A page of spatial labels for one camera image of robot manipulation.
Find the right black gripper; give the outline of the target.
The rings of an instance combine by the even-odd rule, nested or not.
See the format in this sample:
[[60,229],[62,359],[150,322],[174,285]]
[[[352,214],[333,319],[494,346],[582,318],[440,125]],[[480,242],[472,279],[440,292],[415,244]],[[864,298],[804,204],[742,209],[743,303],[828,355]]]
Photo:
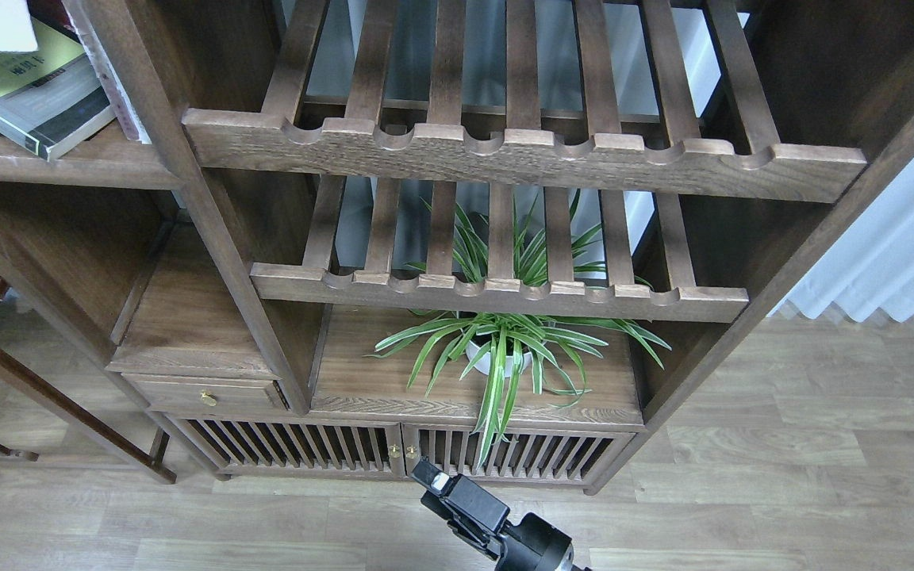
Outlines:
[[497,570],[574,570],[572,538],[529,512],[508,520],[509,506],[471,478],[450,477],[427,458],[411,478],[427,489],[421,503],[447,521],[454,535],[496,561]]

